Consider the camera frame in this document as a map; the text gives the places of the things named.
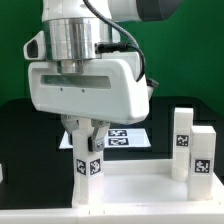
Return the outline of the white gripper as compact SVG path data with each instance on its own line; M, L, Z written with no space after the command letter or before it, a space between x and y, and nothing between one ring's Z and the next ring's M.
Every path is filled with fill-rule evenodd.
M28 68L31 99L39 111L63 114L61 122L70 144L79 129L77 117L95 119L88 149L100 152L109 122L133 124L149 113L147 84L137 78L139 72L140 58L135 52L87 60L81 74L61 74L55 62L33 62Z

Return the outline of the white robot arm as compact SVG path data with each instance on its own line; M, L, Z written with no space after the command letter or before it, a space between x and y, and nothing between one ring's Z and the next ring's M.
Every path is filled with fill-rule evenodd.
M36 109L61 116L69 135L87 120L91 151L104 149L112 123L133 124L149 113L158 82L145 76L145 57L126 21L164 21L183 0L43 0L43 29L24 45Z

